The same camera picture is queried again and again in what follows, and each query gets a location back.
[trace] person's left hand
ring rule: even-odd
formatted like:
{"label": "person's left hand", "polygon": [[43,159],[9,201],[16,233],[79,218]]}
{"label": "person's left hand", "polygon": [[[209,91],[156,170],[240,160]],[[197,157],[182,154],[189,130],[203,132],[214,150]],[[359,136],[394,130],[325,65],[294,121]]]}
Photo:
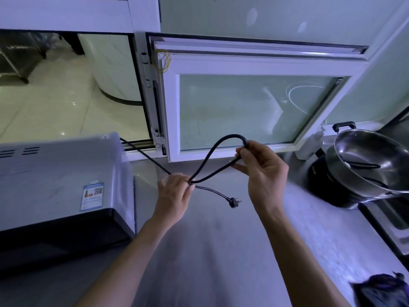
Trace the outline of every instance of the person's left hand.
{"label": "person's left hand", "polygon": [[163,224],[166,229],[172,227],[183,217],[190,196],[195,188],[187,184],[189,177],[184,174],[171,174],[164,185],[165,178],[157,183],[159,197],[152,219]]}

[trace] black cable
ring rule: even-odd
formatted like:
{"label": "black cable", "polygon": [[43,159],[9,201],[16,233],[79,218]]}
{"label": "black cable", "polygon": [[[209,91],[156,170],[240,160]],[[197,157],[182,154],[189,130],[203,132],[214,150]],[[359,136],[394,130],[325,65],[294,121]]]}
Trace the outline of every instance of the black cable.
{"label": "black cable", "polygon": [[[215,151],[215,149],[225,140],[227,139],[231,139],[231,138],[238,138],[241,139],[243,141],[243,145],[245,148],[249,147],[249,144],[247,142],[247,139],[244,138],[242,135],[227,135],[224,136],[223,138],[221,138],[219,141],[216,142],[216,144],[213,145],[213,147],[210,149],[210,151],[208,152],[208,154],[206,155],[206,157],[204,158],[202,164],[200,165],[200,167],[196,170],[196,172],[190,177],[190,179],[188,180],[188,184],[192,185],[192,184],[196,184],[196,183],[200,183],[203,182],[209,178],[211,178],[212,176],[214,176],[215,174],[218,174],[219,172],[221,172],[222,170],[225,170],[226,168],[230,167],[231,165],[235,164],[236,162],[238,162],[241,159],[241,156],[239,155],[238,157],[236,157],[235,159],[233,159],[231,162],[229,162],[228,164],[224,165],[223,167],[217,169],[216,171],[214,171],[213,173],[205,176],[204,178],[200,179],[200,180],[196,180],[193,181],[193,179],[199,174],[199,172],[203,169],[203,166],[206,164],[206,162],[209,160],[210,156],[212,155],[212,153]],[[133,149],[137,150],[138,152],[140,152],[143,156],[145,156],[147,159],[149,159],[150,161],[154,162],[155,165],[157,165],[160,169],[162,169],[163,171],[165,171],[167,174],[171,174],[171,172],[169,170],[167,170],[165,167],[163,167],[160,163],[158,163],[156,160],[154,160],[153,158],[151,158],[149,155],[147,155],[146,153],[144,153],[141,149],[137,148],[135,145],[133,145],[132,143],[126,141],[125,139],[120,138],[122,142],[126,143],[127,145],[131,146]],[[225,195],[223,195],[222,193],[215,191],[211,188],[208,187],[204,187],[204,186],[196,186],[196,188],[200,189],[200,190],[206,190],[206,191],[211,191],[219,196],[222,196],[224,199],[226,199],[230,206],[232,208],[235,208],[238,206],[238,203],[240,201],[238,201],[236,198],[229,198]]]}

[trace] yellow wire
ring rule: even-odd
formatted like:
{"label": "yellow wire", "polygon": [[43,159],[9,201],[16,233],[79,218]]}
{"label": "yellow wire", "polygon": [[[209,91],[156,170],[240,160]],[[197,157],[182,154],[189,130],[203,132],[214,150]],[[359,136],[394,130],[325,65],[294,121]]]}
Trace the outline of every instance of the yellow wire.
{"label": "yellow wire", "polygon": [[169,66],[171,64],[171,53],[169,53],[166,49],[158,49],[156,50],[156,53],[164,53],[165,55],[165,63],[162,66],[162,68],[159,68],[158,65],[156,65],[156,63],[154,62],[153,66],[156,68],[156,70],[158,70],[160,73],[165,73],[166,71],[168,71]]}

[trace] appliance vent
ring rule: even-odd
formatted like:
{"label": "appliance vent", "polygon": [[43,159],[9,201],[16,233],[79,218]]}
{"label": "appliance vent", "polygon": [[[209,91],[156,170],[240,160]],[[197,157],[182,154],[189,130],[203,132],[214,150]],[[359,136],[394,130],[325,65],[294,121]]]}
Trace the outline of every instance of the appliance vent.
{"label": "appliance vent", "polygon": [[26,147],[24,148],[23,152],[21,155],[29,155],[29,154],[37,154],[39,151],[40,147],[35,146],[35,147]]}
{"label": "appliance vent", "polygon": [[16,150],[4,150],[0,151],[0,158],[12,157]]}

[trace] open window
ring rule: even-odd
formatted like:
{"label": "open window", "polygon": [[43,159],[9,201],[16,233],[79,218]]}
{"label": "open window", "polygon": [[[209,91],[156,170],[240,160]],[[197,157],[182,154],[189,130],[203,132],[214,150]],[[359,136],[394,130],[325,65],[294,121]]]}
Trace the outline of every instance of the open window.
{"label": "open window", "polygon": [[[170,161],[203,159],[231,133],[295,151],[368,65],[365,46],[147,36]],[[225,142],[212,157],[240,144]]]}

